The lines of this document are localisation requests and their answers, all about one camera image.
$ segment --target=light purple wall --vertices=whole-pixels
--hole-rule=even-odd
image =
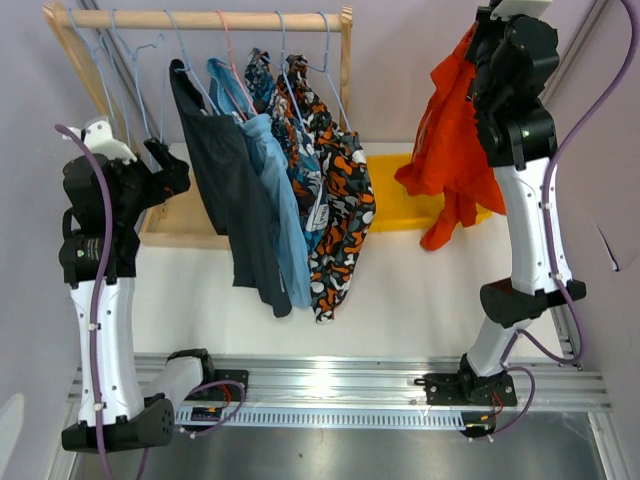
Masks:
[[[626,12],[612,1],[550,106],[561,136],[613,79],[629,38]],[[604,374],[631,478],[640,478],[639,82],[637,59],[619,90],[566,152],[558,171],[565,250],[574,275],[587,282],[587,298],[579,303],[587,322],[587,363]],[[598,227],[620,272],[612,271]]]
[[[75,315],[57,261],[68,206],[62,166],[78,153],[53,125],[82,126],[95,115],[42,5],[9,2],[0,16],[0,408],[14,394],[26,399],[3,477],[11,480],[45,474],[78,365]]]

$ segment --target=wooden rod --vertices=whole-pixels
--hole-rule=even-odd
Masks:
[[[68,12],[55,11],[56,21],[62,27],[71,27]],[[224,30],[220,16],[215,12],[171,12],[180,30]],[[78,28],[111,28],[109,10],[72,10],[73,20]],[[321,15],[316,13],[284,13],[285,28],[288,32],[326,32],[327,27]],[[281,31],[280,17],[275,13],[224,12],[231,31]],[[341,15],[327,15],[329,29],[341,31]],[[166,12],[116,10],[115,24],[118,28],[173,30],[173,24]]]
[[[349,115],[349,85],[351,83],[351,28],[353,27],[353,11],[351,7],[343,7],[340,15],[340,102]],[[340,112],[340,128],[347,130],[347,122]]]

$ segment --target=orange cloth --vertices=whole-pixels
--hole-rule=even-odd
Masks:
[[[444,193],[444,208],[420,242],[427,250],[447,243],[458,222],[475,225],[477,203],[505,214],[500,188],[477,137],[475,108],[467,99],[475,66],[464,56],[474,31],[475,26],[431,72],[436,92],[420,121],[411,163],[395,175],[411,196]]]

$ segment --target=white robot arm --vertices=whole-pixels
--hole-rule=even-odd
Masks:
[[[555,172],[548,175],[556,132],[538,99],[559,63],[557,33],[537,18],[550,3],[494,0],[478,9],[466,54],[476,66],[468,101],[474,103],[478,138],[504,198],[512,273],[481,288],[484,323],[460,370],[416,380],[425,386],[431,405],[491,407],[492,396],[499,394],[504,405],[515,406],[513,381],[504,363],[518,332],[548,308],[566,303],[563,293],[569,300],[586,295],[562,247]],[[481,428],[469,436],[487,433]]]
[[[82,139],[113,193],[113,234],[107,269],[104,278],[98,279],[105,248],[104,200],[88,159],[72,160],[63,170],[64,189],[73,206],[63,217],[64,244],[59,257],[80,327],[82,400],[77,423],[62,432],[62,445],[66,450],[96,452],[97,410],[102,415],[107,452],[166,445],[174,430],[174,408],[194,388],[212,382],[214,369],[204,349],[177,352],[168,358],[165,370],[140,390],[131,323],[139,246],[134,227],[145,208],[189,188],[189,167],[151,139],[145,146],[163,167],[151,173],[124,143],[113,138],[105,118],[68,133]],[[72,230],[72,217],[79,229]],[[96,282],[102,285],[93,324],[90,311]],[[96,334],[95,350],[90,342],[92,332]],[[92,361],[98,372],[99,400],[94,396]]]

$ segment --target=wooden frame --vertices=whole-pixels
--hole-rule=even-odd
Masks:
[[[108,102],[100,82],[98,68],[87,52],[84,42],[73,29],[69,15],[78,28],[111,28],[111,12],[106,10],[71,10],[59,2],[47,3],[44,14],[54,35],[69,57],[73,68],[82,80],[89,96],[100,114],[109,114]],[[223,30],[220,16],[215,12],[172,12],[176,26],[180,30]],[[275,13],[234,13],[225,12],[225,19],[232,31],[279,31],[282,26]],[[349,84],[351,74],[351,28],[353,12],[351,7],[343,7],[341,13],[327,15],[329,30],[340,32],[340,100],[346,112],[349,107]],[[114,13],[114,21],[118,28],[173,30],[171,19],[164,11],[125,11]],[[322,16],[316,13],[285,13],[284,21],[287,31],[291,32],[326,32]],[[122,122],[120,110],[114,99],[116,120]],[[344,119],[340,126],[344,129]]]
[[[44,6],[44,14],[49,27],[60,42],[69,61],[80,77],[91,100],[101,115],[109,115],[109,102],[100,80],[100,72],[93,62],[91,53],[73,28],[111,28],[111,12],[106,10],[71,10],[59,2]],[[223,30],[220,16],[215,12],[172,12],[176,26],[180,30]],[[171,19],[164,11],[125,11],[114,13],[118,28],[173,30]],[[232,31],[280,31],[282,25],[276,13],[233,13],[225,12],[225,20]],[[351,74],[351,28],[353,12],[351,7],[343,7],[341,13],[327,15],[329,30],[341,34],[340,57],[340,100],[345,112],[349,109],[349,84]],[[285,13],[287,31],[326,32],[327,26],[317,13]],[[119,131],[125,132],[125,122],[117,101],[111,94],[115,121]],[[345,129],[345,119],[340,116],[340,126]],[[164,247],[229,248],[227,237],[217,236],[204,212],[195,181],[191,189],[170,199],[164,205],[147,211],[140,230],[142,243]]]

